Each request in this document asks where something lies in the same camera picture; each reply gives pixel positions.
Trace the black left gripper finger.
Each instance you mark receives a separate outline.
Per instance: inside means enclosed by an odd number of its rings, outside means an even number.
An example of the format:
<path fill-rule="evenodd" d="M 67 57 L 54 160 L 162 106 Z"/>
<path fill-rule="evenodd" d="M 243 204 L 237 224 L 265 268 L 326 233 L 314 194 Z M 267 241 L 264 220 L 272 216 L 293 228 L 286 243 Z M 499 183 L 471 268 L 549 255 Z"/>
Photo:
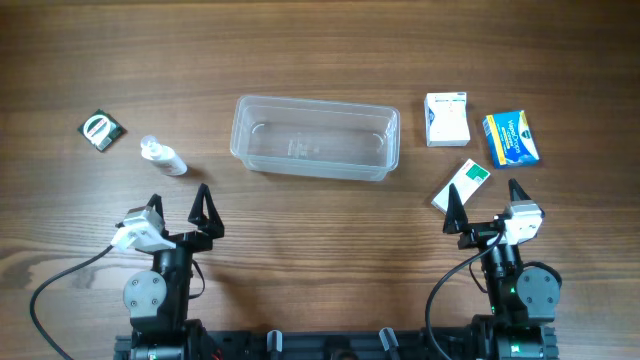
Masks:
<path fill-rule="evenodd" d="M 204 183 L 198 188 L 188 222 L 211 239 L 222 238 L 225 235 L 225 227 L 214 205 L 210 189 Z"/>
<path fill-rule="evenodd" d="M 153 194 L 146 206 L 150 211 L 154 212 L 152 223 L 158 229 L 160 233 L 165 231 L 165 221 L 164 221 L 164 212 L 162 205 L 162 197 L 158 194 Z"/>

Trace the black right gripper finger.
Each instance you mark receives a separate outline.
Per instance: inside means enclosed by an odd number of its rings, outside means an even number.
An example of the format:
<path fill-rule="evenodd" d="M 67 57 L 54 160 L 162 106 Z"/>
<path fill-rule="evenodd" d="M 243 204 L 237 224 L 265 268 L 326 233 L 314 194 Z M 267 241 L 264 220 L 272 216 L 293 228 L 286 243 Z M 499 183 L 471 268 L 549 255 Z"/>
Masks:
<path fill-rule="evenodd" d="M 523 190 L 515 178 L 508 181 L 511 202 L 530 201 L 531 197 Z"/>
<path fill-rule="evenodd" d="M 455 184 L 450 184 L 443 232 L 445 234 L 457 234 L 467 232 L 468 228 L 468 217 L 459 192 Z"/>

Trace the white green medicine box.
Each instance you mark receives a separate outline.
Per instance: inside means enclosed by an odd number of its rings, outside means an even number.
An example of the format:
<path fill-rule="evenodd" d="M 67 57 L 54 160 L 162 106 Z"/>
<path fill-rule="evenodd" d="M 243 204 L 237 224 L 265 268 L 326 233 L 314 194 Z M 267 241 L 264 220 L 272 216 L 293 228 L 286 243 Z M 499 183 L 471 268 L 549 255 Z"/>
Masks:
<path fill-rule="evenodd" d="M 456 187 L 462 204 L 465 204 L 490 175 L 491 173 L 487 169 L 472 159 L 468 159 L 449 182 L 435 195 L 431 204 L 442 213 L 446 213 L 449 200 L 449 188 L 451 185 Z"/>

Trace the blue VapoDrops box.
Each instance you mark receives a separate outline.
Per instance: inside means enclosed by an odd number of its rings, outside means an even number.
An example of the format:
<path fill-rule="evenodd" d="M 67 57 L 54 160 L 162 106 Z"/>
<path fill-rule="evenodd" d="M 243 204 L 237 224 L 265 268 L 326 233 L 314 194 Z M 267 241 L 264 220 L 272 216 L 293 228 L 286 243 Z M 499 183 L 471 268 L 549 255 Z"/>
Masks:
<path fill-rule="evenodd" d="M 540 161 L 524 110 L 487 115 L 483 127 L 496 168 L 529 166 Z"/>

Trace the green Zam-Buk ointment box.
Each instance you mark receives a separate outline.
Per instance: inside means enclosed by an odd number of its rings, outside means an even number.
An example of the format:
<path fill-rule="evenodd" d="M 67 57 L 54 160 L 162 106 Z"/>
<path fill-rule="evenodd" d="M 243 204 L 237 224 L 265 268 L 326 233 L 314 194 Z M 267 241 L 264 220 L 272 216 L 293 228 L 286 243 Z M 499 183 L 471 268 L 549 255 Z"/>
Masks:
<path fill-rule="evenodd" d="M 104 152 L 126 133 L 126 129 L 109 113 L 98 109 L 78 127 L 78 132 L 97 151 Z"/>

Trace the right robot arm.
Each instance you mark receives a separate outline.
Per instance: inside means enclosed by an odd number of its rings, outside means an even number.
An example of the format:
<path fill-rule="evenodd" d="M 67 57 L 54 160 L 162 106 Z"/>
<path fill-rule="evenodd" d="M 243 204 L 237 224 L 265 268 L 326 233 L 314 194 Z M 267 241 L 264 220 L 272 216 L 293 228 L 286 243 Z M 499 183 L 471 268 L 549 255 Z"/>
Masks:
<path fill-rule="evenodd" d="M 458 234 L 458 248 L 476 249 L 491 313 L 476 315 L 461 331 L 434 336 L 451 359 L 557 359 L 555 307 L 562 278 L 552 267 L 524 262 L 519 246 L 534 239 L 545 212 L 518 182 L 508 182 L 510 202 L 491 221 L 471 223 L 455 185 L 449 186 L 443 232 Z"/>

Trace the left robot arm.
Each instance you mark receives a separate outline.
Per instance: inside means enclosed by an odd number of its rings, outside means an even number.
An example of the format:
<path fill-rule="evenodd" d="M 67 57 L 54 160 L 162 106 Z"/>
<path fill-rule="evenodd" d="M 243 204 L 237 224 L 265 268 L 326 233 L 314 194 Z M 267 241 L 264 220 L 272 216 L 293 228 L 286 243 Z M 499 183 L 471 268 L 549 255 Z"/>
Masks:
<path fill-rule="evenodd" d="M 223 357 L 202 322 L 187 318 L 189 301 L 197 297 L 190 292 L 190 281 L 194 273 L 201 272 L 193 255 L 210 251 L 213 241 L 225 232 L 206 184 L 199 186 L 188 221 L 195 230 L 171 235 L 165 226 L 162 199 L 155 194 L 145 206 L 129 210 L 117 225 L 111 244 L 120 251 L 148 254 L 153 264 L 150 270 L 134 274 L 124 287 L 132 334 L 116 339 L 116 359 Z"/>

